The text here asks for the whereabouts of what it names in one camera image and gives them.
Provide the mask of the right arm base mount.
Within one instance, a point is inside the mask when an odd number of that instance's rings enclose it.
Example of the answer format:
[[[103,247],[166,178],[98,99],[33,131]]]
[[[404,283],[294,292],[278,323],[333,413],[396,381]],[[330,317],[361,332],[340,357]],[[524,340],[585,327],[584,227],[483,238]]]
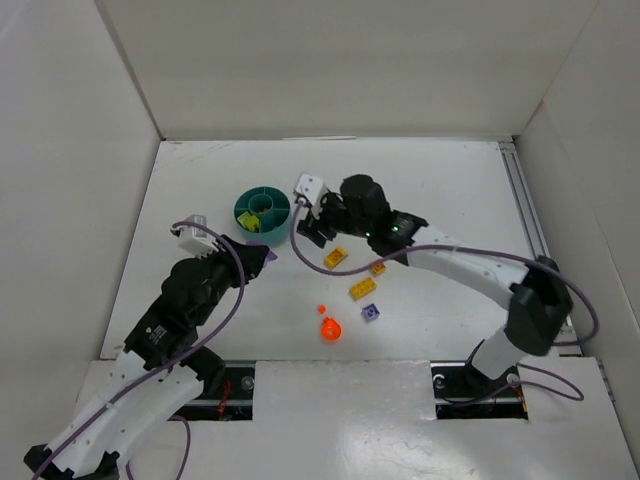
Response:
[[[430,366],[438,420],[527,420],[515,366],[497,380],[487,379],[465,361],[435,361]]]

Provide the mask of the brown orange long lego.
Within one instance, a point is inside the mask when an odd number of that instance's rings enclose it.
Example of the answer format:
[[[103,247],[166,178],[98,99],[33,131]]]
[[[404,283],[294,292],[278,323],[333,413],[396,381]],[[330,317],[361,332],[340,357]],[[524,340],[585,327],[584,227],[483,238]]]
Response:
[[[384,263],[374,263],[371,267],[370,267],[370,272],[374,275],[374,276],[379,276],[382,275],[383,273],[386,272],[386,265]]]

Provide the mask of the purple square lego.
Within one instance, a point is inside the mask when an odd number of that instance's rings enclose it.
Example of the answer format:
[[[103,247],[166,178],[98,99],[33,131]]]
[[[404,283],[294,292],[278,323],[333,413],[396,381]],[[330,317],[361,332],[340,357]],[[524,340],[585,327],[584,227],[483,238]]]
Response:
[[[371,303],[362,308],[361,315],[366,322],[372,322],[379,318],[380,311],[374,303]]]

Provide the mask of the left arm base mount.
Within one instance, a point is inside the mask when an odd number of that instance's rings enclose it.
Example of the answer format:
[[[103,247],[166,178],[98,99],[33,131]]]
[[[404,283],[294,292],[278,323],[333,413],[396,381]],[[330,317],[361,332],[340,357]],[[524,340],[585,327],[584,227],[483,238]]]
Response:
[[[182,405],[175,414],[188,421],[251,421],[256,363],[225,361],[203,347],[185,366],[195,367],[204,379],[203,392]]]

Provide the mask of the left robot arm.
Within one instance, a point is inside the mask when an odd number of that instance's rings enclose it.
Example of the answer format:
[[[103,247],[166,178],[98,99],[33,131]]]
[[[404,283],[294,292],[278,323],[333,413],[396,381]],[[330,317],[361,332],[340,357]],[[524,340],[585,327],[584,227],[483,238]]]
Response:
[[[270,256],[222,235],[204,255],[171,269],[161,293],[124,341],[114,367],[69,426],[24,457],[37,479],[117,479],[174,413],[214,391],[224,361],[196,347],[197,329],[230,289],[243,289]]]

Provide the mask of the light green square lego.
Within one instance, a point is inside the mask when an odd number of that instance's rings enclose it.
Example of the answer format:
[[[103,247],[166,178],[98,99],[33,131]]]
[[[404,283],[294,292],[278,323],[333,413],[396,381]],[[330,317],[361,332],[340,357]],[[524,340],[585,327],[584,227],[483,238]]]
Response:
[[[236,220],[239,225],[248,232],[258,233],[260,231],[260,219],[249,211],[240,214]]]

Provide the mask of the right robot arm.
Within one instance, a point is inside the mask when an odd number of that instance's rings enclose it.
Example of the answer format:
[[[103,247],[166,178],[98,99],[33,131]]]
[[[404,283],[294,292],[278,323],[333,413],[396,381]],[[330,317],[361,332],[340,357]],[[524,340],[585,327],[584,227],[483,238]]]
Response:
[[[467,361],[477,376],[496,380],[527,356],[547,355],[573,308],[553,260],[464,246],[423,218],[392,209],[368,175],[348,177],[332,192],[322,179],[303,173],[293,193],[307,210],[296,231],[316,246],[338,234],[363,238],[379,258],[443,275],[505,309],[505,324]]]

